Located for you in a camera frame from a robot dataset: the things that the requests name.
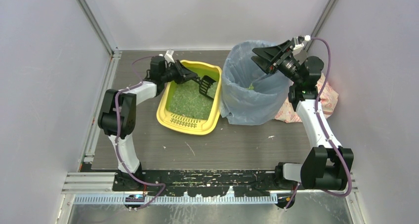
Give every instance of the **gray tabletop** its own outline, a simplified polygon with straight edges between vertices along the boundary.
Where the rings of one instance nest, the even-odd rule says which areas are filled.
[[[176,51],[173,56],[222,67],[228,52],[184,50]],[[124,51],[113,88],[137,84],[139,79],[132,72],[131,63],[159,53],[164,52]],[[146,75],[149,63],[150,59],[145,59],[135,64],[140,75]],[[214,131],[205,136],[172,131],[157,121],[160,99],[158,96],[137,106],[133,139],[143,169],[273,169],[278,162],[303,162],[310,151],[302,123],[286,124],[273,120],[261,126],[237,126],[220,118]],[[101,132],[92,168],[116,169],[117,165],[112,144]]]

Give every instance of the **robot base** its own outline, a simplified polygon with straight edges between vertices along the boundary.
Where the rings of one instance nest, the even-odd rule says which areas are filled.
[[[279,207],[279,208],[282,208],[282,209],[284,209],[285,208],[285,206],[287,205],[287,203],[289,202],[289,200],[290,200],[290,197],[291,195],[287,195],[287,194],[282,194],[281,196],[278,194],[278,203],[277,204],[275,204],[277,207]],[[294,198],[292,199],[292,201],[291,201],[291,203],[288,205],[288,207],[287,207],[287,209],[288,208],[290,208],[290,207],[292,207],[293,205],[294,205],[294,203],[295,203],[295,196],[294,196]]]
[[[141,163],[133,175],[138,179],[143,180]],[[137,191],[142,190],[143,187],[143,184],[133,180],[129,174],[120,170],[116,171],[112,191]]]
[[[285,162],[279,162],[278,165],[275,167],[275,179],[274,182],[279,187],[283,187],[287,189],[287,187],[295,187],[298,182],[293,180],[288,180],[284,178],[284,164]]]

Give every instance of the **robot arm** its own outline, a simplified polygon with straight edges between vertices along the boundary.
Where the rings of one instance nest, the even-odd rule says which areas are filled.
[[[135,106],[137,106],[145,100],[154,98],[158,95],[157,85],[153,82],[143,82],[142,86],[124,92],[124,94],[134,94],[136,97]],[[108,138],[111,140],[114,149],[117,149],[117,144],[115,143],[116,135],[109,135]],[[125,162],[126,167],[129,171],[131,171],[131,173],[135,173],[138,167],[140,166],[140,161],[138,160],[137,155],[135,153],[134,142],[132,140],[132,133],[127,134],[124,139],[120,137],[118,139],[118,146],[121,159]],[[126,172],[119,159],[118,170]]]
[[[132,132],[136,121],[136,106],[147,99],[159,95],[165,88],[165,83],[175,81],[182,84],[189,80],[199,80],[196,73],[185,68],[178,60],[173,60],[173,51],[169,50],[166,55],[155,56],[151,59],[150,70],[141,86],[121,93],[118,97],[119,108],[115,107],[115,96],[118,90],[107,90],[102,102],[98,125],[111,140],[114,149],[118,124],[116,110],[119,109],[121,117],[121,134],[118,138],[118,150],[121,160],[124,161],[131,173],[141,171],[141,164],[137,158],[132,139]],[[127,173],[121,161],[118,159],[118,169]]]
[[[311,151],[303,164],[278,165],[281,166],[283,178],[300,182],[308,189],[344,190],[348,182],[347,174],[330,140],[349,171],[353,153],[351,149],[343,148],[335,138],[323,115],[321,103],[317,101],[316,85],[324,63],[318,57],[310,56],[300,64],[293,56],[304,47],[303,42],[310,39],[310,36],[299,36],[277,46],[254,48],[252,51],[257,56],[251,59],[266,74],[280,71],[294,82],[290,86],[288,100],[304,124]],[[333,165],[326,165],[328,160]]]

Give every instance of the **dark work surface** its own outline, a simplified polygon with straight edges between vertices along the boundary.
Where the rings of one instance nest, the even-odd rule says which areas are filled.
[[[113,191],[143,191],[144,186],[127,174],[116,171]],[[134,174],[148,183],[166,185],[161,196],[181,197],[185,192],[195,197],[224,196],[233,188],[235,197],[269,196],[270,190],[293,190],[296,181],[283,179],[280,173],[268,170],[142,170]],[[160,186],[147,186],[148,195],[155,196]]]
[[[222,67],[229,51],[175,51],[175,59],[202,61]],[[164,51],[124,51],[113,88],[138,83],[131,63],[141,57]],[[150,59],[136,63],[140,75],[149,69]],[[304,161],[310,145],[302,123],[269,121],[261,126],[237,126],[220,118],[208,135],[175,132],[159,124],[156,118],[161,96],[137,106],[133,132],[134,146],[143,169],[274,169],[278,162]],[[92,169],[116,169],[117,159],[109,139],[99,136]]]

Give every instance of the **litter scoop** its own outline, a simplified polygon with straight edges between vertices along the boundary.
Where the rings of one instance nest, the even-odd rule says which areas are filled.
[[[199,84],[199,93],[209,99],[214,99],[213,97],[208,95],[208,90],[214,84],[215,80],[209,76],[203,76],[201,79],[199,77],[194,80],[196,83]]]

